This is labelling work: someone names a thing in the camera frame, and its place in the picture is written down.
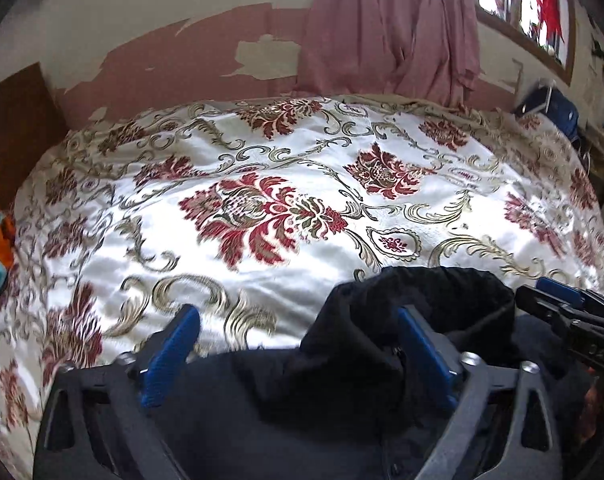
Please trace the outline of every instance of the bed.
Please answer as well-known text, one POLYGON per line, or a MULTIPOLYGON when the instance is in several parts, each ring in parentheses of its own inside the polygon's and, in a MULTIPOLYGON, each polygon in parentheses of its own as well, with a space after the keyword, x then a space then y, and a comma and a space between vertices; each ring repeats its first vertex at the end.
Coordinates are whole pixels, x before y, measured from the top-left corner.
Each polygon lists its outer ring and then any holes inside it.
POLYGON ((0 458, 29 478, 57 366, 137 350, 183 302, 194 355, 296 345, 384 266, 604 293, 604 225, 544 116, 364 96, 194 103, 70 132, 12 208, 0 458))

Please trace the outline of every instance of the floral bedspread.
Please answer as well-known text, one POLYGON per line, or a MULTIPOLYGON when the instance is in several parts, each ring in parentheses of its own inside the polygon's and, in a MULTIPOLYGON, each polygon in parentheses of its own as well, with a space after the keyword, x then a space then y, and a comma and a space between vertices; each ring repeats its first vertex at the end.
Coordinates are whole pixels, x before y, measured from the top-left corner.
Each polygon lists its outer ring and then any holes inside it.
POLYGON ((185 301, 206 355, 296 345, 335 284, 383 266, 604 293, 596 197, 543 116, 352 96, 151 111, 70 133, 13 213, 0 458, 16 478, 56 367, 140 348, 185 301))

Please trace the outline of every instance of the wooden headboard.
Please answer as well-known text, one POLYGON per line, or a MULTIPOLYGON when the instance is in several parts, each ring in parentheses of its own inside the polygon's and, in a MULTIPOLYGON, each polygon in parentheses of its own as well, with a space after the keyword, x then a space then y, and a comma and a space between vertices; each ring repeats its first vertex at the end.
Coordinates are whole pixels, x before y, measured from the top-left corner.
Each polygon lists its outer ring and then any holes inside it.
POLYGON ((0 207, 9 207, 42 154, 67 131, 39 64, 0 83, 0 207))

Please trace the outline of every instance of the blue gripper pad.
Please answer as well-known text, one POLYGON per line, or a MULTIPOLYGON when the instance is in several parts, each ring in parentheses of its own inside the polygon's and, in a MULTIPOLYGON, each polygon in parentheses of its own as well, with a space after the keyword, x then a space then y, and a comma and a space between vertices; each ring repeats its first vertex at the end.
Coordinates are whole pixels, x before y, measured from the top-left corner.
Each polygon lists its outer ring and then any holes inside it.
POLYGON ((179 324, 168 335, 162 348, 151 359, 144 373, 140 391, 140 403, 143 408, 162 405, 173 386, 173 381, 185 365, 186 357, 200 336, 200 314, 194 306, 189 307, 179 324))
POLYGON ((551 296, 555 296, 559 300, 568 303, 576 310, 584 309, 584 299, 577 288, 573 288, 572 286, 556 282, 556 280, 543 276, 537 280, 536 289, 546 292, 551 296))
POLYGON ((452 413, 458 406, 455 380, 433 341, 419 323, 403 308, 398 309, 402 349, 415 366, 426 391, 435 404, 452 413))

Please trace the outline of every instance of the bedspread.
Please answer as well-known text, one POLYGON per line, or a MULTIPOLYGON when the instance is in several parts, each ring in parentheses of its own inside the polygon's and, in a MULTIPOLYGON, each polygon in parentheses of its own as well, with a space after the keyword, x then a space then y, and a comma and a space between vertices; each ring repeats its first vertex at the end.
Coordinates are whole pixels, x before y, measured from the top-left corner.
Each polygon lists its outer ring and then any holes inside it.
POLYGON ((0 457, 16 478, 56 367, 139 349, 183 302, 206 355, 296 345, 336 283, 383 266, 604 293, 596 197, 543 116, 352 96, 150 111, 70 133, 13 215, 0 457))

